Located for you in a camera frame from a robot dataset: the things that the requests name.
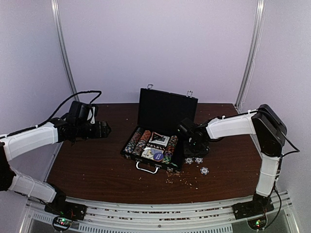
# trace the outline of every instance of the table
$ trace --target table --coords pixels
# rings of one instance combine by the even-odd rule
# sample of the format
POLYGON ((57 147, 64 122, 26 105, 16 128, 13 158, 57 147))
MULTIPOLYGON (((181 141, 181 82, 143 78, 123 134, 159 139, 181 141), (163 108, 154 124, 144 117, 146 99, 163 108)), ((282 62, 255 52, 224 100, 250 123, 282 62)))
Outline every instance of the table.
MULTIPOLYGON (((246 197, 255 192, 260 155, 249 135, 210 144, 202 164, 184 164, 180 174, 139 171, 120 150, 137 124, 138 104, 100 104, 97 120, 112 128, 108 138, 64 142, 48 177, 67 196, 131 204, 174 204, 246 197), (206 166, 204 176, 200 168, 206 166)), ((232 104, 198 104, 195 122, 235 115, 232 104)))

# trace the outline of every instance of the black briefcase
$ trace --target black briefcase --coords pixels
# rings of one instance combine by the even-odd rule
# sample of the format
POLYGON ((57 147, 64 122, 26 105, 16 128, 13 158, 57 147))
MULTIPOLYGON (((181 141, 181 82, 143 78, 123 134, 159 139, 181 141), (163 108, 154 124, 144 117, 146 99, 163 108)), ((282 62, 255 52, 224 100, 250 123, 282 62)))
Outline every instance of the black briefcase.
POLYGON ((192 97, 191 91, 188 91, 184 96, 159 90, 152 90, 152 86, 153 85, 150 84, 147 89, 142 88, 140 90, 137 127, 122 148, 121 154, 125 158, 135 160, 137 162, 137 169, 153 174, 155 174, 160 168, 168 171, 180 171, 184 161, 184 139, 178 135, 177 126, 185 118, 189 118, 194 121, 198 99, 192 97), (148 138, 142 153, 138 154, 137 150, 132 151, 133 143, 131 143, 130 147, 129 142, 132 142, 131 139, 135 132, 139 132, 135 135, 136 138, 139 138, 146 131, 150 131, 151 136, 148 138), (153 144, 153 142, 157 142, 158 140, 159 143, 164 143, 164 141, 166 141, 166 143, 167 141, 170 143, 171 140, 173 140, 172 138, 174 138, 171 137, 173 135, 177 135, 178 141, 177 145, 174 147, 171 160, 169 163, 167 163, 167 161, 164 162, 163 160, 160 161, 161 158, 158 157, 160 157, 159 155, 161 155, 161 153, 153 155, 151 151, 157 149, 161 149, 163 151, 165 150, 164 148, 168 148, 168 146, 163 144, 162 148, 158 148, 155 144, 153 144), (140 168, 140 163, 155 167, 155 171, 140 168))

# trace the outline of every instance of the case lid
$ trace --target case lid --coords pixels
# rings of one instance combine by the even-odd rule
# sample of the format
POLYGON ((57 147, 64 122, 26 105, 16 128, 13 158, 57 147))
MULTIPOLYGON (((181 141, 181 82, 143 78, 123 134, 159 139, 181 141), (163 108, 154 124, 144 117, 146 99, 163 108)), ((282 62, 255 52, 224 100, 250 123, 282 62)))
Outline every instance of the case lid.
POLYGON ((197 103, 197 98, 142 88, 139 98, 138 125, 150 130, 174 134, 183 119, 194 120, 197 103))

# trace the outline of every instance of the poker chip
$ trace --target poker chip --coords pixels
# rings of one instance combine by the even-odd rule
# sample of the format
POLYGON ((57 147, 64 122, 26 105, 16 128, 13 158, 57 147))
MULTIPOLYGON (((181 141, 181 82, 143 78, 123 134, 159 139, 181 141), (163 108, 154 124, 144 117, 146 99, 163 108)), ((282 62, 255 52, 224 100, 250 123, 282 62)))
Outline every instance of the poker chip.
POLYGON ((161 152, 158 152, 154 155, 154 160, 157 162, 161 162, 163 160, 163 154, 161 152))
POLYGON ((186 164, 192 164, 193 163, 193 159, 192 158, 186 158, 185 159, 185 163, 186 164))
POLYGON ((208 170, 207 167, 202 167, 200 171, 201 171, 201 174, 202 174, 202 175, 207 175, 208 172, 209 172, 209 170, 208 170))
POLYGON ((203 158, 195 158, 195 162, 197 164, 201 164, 203 162, 203 158))

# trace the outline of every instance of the silver handle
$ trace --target silver handle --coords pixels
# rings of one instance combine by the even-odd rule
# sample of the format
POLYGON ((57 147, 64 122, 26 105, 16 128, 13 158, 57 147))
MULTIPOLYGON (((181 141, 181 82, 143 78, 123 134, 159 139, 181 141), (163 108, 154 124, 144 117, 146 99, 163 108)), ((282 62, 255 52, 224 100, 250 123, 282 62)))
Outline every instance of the silver handle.
POLYGON ((149 172, 149 173, 151 173, 151 174, 156 174, 157 171, 159 170, 159 168, 158 168, 157 166, 155 167, 155 171, 149 171, 149 170, 140 168, 140 167, 138 167, 139 163, 140 163, 140 161, 137 161, 137 163, 136 163, 136 168, 137 168, 138 170, 146 171, 146 172, 149 172))

